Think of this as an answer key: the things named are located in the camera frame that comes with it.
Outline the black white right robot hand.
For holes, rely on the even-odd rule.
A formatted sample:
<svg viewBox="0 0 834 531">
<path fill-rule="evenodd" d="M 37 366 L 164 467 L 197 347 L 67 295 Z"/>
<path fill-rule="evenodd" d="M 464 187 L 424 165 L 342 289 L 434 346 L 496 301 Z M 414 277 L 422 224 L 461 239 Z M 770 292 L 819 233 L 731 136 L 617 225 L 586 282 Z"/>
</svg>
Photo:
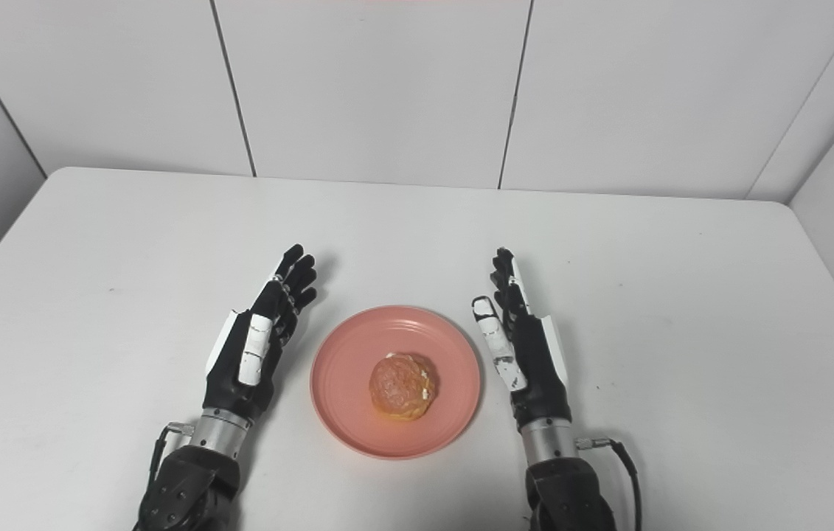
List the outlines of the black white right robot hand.
<svg viewBox="0 0 834 531">
<path fill-rule="evenodd" d="M 521 429 L 539 420 L 571 421 L 567 369 L 554 324 L 532 312 L 520 266 L 509 249 L 497 249 L 492 266 L 493 296 L 478 296 L 471 306 L 511 395 L 515 423 Z"/>
</svg>

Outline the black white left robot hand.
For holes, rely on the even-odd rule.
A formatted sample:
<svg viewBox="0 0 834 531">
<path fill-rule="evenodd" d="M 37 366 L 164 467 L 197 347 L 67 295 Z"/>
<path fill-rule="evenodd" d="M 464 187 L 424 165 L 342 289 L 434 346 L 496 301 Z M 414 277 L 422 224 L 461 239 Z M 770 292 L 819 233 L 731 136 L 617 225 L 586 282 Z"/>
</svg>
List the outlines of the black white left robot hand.
<svg viewBox="0 0 834 531">
<path fill-rule="evenodd" d="M 206 363 L 206 412 L 258 421 L 271 405 L 273 376 L 302 311 L 316 299 L 316 260 L 296 244 L 252 305 L 231 310 Z"/>
</svg>

